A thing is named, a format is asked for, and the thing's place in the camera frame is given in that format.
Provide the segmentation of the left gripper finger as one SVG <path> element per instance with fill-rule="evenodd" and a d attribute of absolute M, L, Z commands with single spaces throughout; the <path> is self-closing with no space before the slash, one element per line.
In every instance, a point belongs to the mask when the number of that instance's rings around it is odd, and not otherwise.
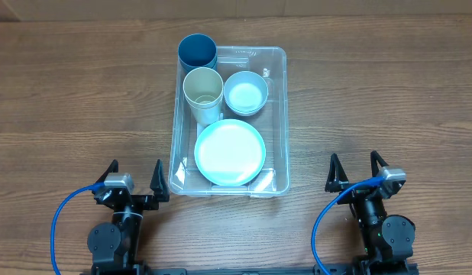
<path fill-rule="evenodd" d="M 163 175 L 163 162 L 158 159 L 150 181 L 150 189 L 158 202 L 169 202 L 170 191 Z"/>
<path fill-rule="evenodd" d="M 118 161 L 117 160 L 113 160 L 109 167 L 107 168 L 107 170 L 99 177 L 99 179 L 96 181 L 96 183 L 103 183 L 105 182 L 105 179 L 107 177 L 107 175 L 109 175 L 110 173 L 117 173 L 118 172 Z"/>

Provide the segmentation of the light blue plate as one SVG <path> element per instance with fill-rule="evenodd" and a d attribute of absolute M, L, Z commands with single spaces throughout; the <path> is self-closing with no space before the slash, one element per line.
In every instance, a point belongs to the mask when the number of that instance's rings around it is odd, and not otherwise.
<path fill-rule="evenodd" d="M 207 126 L 194 147 L 199 172 L 218 186 L 249 183 L 262 170 L 266 156 L 260 132 L 237 119 L 223 119 Z"/>

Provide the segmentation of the cream cup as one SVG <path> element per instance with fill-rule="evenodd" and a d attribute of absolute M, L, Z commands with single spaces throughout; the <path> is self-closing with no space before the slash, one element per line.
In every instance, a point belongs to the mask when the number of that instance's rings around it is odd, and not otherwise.
<path fill-rule="evenodd" d="M 216 106 L 223 97 L 224 83 L 214 69 L 199 67 L 191 70 L 183 80 L 183 93 L 187 102 L 195 108 Z"/>
<path fill-rule="evenodd" d="M 190 102 L 189 107 L 195 120 L 203 127 L 215 123 L 221 118 L 222 101 L 210 102 L 205 100 L 196 104 Z"/>

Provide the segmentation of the grey bowl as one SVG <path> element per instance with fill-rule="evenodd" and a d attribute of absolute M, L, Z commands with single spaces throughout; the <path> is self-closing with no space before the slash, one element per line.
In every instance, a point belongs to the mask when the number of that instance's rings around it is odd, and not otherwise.
<path fill-rule="evenodd" d="M 225 102 L 243 111 L 265 104 L 268 95 L 265 79 L 251 71 L 234 73 L 225 82 Z"/>

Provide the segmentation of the blue cup top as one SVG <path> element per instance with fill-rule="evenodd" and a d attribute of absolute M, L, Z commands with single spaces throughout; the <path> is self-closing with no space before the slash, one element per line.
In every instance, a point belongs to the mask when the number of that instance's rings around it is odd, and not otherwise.
<path fill-rule="evenodd" d="M 183 38 L 179 43 L 177 53 L 179 61 L 201 67 L 217 62 L 218 56 L 216 43 L 205 34 L 190 34 Z"/>

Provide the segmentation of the blue cup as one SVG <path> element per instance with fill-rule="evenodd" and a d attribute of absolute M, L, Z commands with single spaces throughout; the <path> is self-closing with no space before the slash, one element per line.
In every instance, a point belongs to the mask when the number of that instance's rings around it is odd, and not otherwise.
<path fill-rule="evenodd" d="M 180 61 L 180 66 L 183 68 L 183 70 L 186 72 L 186 73 L 189 73 L 195 69 L 198 69 L 198 68 L 201 68 L 201 66 L 192 66 L 192 65 L 188 65 L 186 63 L 184 63 L 183 61 Z M 203 65 L 203 67 L 205 68 L 209 68 L 209 69 L 212 69 L 212 70 L 217 70 L 217 62 L 211 62 L 211 63 L 208 63 L 206 65 Z"/>
<path fill-rule="evenodd" d="M 177 53 L 179 61 L 201 67 L 217 62 L 218 56 L 216 43 L 205 34 L 190 34 L 183 38 L 179 43 Z"/>

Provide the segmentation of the light blue bowl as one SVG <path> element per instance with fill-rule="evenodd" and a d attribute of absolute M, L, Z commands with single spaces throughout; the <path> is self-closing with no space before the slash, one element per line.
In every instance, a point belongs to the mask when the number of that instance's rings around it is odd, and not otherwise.
<path fill-rule="evenodd" d="M 237 109 L 237 108 L 229 105 L 228 103 L 226 103 L 226 105 L 233 113 L 235 113 L 236 115 L 239 115 L 239 116 L 244 116 L 244 117 L 256 115 L 265 106 L 265 104 L 262 104 L 262 105 L 259 105 L 256 108 L 251 108 L 247 111 L 243 111 L 243 110 Z"/>

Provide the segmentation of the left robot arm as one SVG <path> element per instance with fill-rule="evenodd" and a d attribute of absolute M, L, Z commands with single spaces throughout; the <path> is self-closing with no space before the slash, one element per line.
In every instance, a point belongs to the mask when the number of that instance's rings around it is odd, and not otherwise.
<path fill-rule="evenodd" d="M 158 160 L 150 181 L 153 191 L 147 195 L 133 193 L 130 174 L 118 171 L 113 160 L 95 182 L 94 200 L 113 211 L 112 220 L 96 225 L 89 233 L 87 245 L 92 253 L 92 274 L 139 274 L 153 271 L 137 259 L 141 223 L 145 211 L 158 210 L 161 202 L 170 200 L 170 192 L 163 176 L 163 163 Z"/>

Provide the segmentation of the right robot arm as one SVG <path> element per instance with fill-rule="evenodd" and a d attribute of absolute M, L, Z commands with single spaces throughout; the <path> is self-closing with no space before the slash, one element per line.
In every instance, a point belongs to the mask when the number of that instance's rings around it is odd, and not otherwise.
<path fill-rule="evenodd" d="M 390 166 L 375 150 L 370 153 L 372 178 L 378 183 L 359 186 L 351 183 L 338 159 L 331 155 L 325 191 L 337 193 L 339 205 L 348 205 L 358 222 L 365 254 L 352 262 L 333 267 L 337 274 L 417 274 L 416 265 L 407 259 L 413 255 L 415 224 L 402 215 L 388 215 L 383 201 L 396 195 L 406 183 L 406 172 Z"/>

